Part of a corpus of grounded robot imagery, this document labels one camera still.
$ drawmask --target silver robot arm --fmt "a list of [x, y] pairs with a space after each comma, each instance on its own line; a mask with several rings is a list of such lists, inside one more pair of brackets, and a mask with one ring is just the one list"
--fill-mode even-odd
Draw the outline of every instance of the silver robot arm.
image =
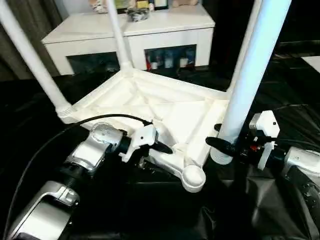
[[62, 164], [57, 180], [47, 181], [17, 217], [7, 239], [59, 239], [80, 201], [83, 184], [107, 160], [106, 153], [117, 152], [126, 163], [141, 146], [158, 144], [157, 138], [152, 124], [138, 129], [132, 137], [105, 123], [94, 125], [87, 139]]

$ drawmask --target wire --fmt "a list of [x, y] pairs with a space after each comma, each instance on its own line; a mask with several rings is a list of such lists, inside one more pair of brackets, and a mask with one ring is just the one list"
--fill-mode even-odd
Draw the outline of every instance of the wire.
[[278, 143], [296, 143], [296, 144], [301, 144], [301, 145], [308, 145], [308, 146], [311, 146], [311, 147], [314, 147], [314, 148], [320, 150], [320, 146], [318, 146], [315, 143], [308, 142], [308, 141], [295, 140], [295, 139], [285, 139], [285, 138], [276, 138], [275, 141]]
[[87, 122], [98, 120], [98, 119], [113, 118], [113, 117], [122, 117], [122, 118], [129, 118], [129, 119], [138, 120], [138, 121], [142, 122], [144, 126], [152, 124], [151, 122], [146, 121], [146, 120], [144, 120], [142, 118], [139, 118], [137, 116], [131, 116], [131, 115], [128, 115], [128, 114], [105, 114], [105, 115], [99, 115], [99, 116], [90, 117], [90, 118], [81, 120], [79, 122], [76, 122], [76, 123], [66, 127], [64, 130], [60, 131], [58, 134], [56, 134], [52, 138], [50, 138], [45, 144], [43, 144], [38, 149], [38, 151], [35, 152], [35, 154], [32, 156], [32, 158], [30, 159], [30, 161], [28, 162], [28, 164], [26, 165], [26, 167], [24, 168], [24, 170], [23, 170], [23, 172], [21, 174], [19, 182], [17, 183], [15, 191], [14, 191], [14, 194], [12, 196], [12, 199], [11, 199], [11, 202], [10, 202], [10, 206], [9, 206], [9, 209], [8, 209], [8, 213], [7, 213], [7, 216], [6, 216], [6, 222], [5, 222], [5, 227], [4, 227], [4, 231], [3, 231], [3, 237], [2, 237], [3, 240], [7, 239], [7, 234], [8, 234], [8, 230], [9, 230], [9, 224], [10, 224], [10, 219], [11, 219], [11, 215], [12, 215], [12, 210], [14, 208], [14, 205], [15, 205], [15, 202], [16, 202], [16, 199], [17, 199], [17, 195], [18, 195], [18, 192], [19, 192], [20, 187], [22, 185], [22, 182], [24, 181], [24, 178], [26, 176], [26, 173], [27, 173], [28, 169], [30, 168], [31, 164], [34, 162], [36, 157], [39, 155], [39, 153], [42, 152], [56, 138], [58, 138], [59, 136], [63, 135], [67, 131], [69, 131], [69, 130], [77, 127], [77, 126], [80, 126], [81, 124], [85, 124]]

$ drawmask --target curtain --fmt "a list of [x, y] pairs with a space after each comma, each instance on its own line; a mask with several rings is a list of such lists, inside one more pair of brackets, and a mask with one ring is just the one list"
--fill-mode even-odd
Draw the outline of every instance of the curtain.
[[[31, 44], [52, 76], [59, 75], [41, 40], [62, 22], [54, 0], [7, 0]], [[0, 25], [0, 82], [31, 79], [32, 73]]]

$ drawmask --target black cloth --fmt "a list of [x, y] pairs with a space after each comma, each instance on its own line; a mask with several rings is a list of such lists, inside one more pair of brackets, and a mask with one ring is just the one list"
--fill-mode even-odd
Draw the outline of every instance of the black cloth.
[[[228, 85], [215, 69], [172, 74], [182, 81], [203, 86]], [[312, 86], [300, 80], [307, 75]], [[56, 81], [66, 98], [75, 103], [109, 77], [109, 74], [75, 75]], [[302, 60], [270, 62], [248, 119], [256, 112], [274, 110], [280, 137], [319, 145], [320, 100], [315, 90], [319, 89], [318, 79], [319, 74]], [[65, 126], [35, 80], [1, 83], [0, 100], [0, 225], [3, 226], [23, 168], [33, 153]], [[41, 153], [22, 185], [13, 218], [87, 134], [87, 130], [76, 128]], [[90, 190], [81, 198], [64, 238], [319, 239], [319, 231], [301, 193], [269, 169], [260, 171], [237, 159], [221, 166], [208, 159], [203, 190], [188, 193], [179, 179], [162, 169], [150, 165], [151, 169], [143, 170], [135, 164], [135, 161], [121, 163], [115, 157], [105, 161]]]

